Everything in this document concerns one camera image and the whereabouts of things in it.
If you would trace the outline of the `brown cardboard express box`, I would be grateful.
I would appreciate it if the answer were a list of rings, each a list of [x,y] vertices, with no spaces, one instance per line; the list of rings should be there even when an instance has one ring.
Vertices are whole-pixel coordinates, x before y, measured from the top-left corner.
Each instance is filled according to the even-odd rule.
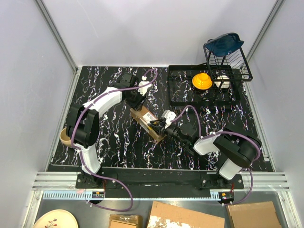
[[[157,118],[150,112],[145,106],[139,111],[130,109],[131,117],[140,124],[140,126],[154,139],[156,143],[159,143],[164,139],[163,136],[158,135],[151,127],[148,126],[150,121],[155,121]]]

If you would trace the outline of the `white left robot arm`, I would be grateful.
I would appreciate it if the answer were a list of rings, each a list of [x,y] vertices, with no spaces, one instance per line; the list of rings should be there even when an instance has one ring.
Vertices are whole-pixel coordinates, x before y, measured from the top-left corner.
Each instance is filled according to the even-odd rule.
[[[82,170],[87,173],[86,183],[98,188],[103,181],[95,144],[99,136],[99,119],[113,106],[126,101],[133,110],[140,111],[146,100],[149,81],[141,81],[136,87],[138,78],[125,73],[121,80],[110,84],[104,92],[85,104],[70,106],[66,120],[66,135],[71,146],[79,153]]]

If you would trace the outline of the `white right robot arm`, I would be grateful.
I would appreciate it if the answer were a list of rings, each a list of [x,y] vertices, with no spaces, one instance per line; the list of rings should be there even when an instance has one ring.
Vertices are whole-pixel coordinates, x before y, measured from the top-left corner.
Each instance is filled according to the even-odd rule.
[[[218,171],[216,184],[227,188],[234,176],[261,155],[262,142],[239,127],[229,124],[222,130],[200,138],[191,124],[175,124],[163,127],[161,133],[178,140],[189,154],[204,156],[211,152],[221,152],[227,159]]]

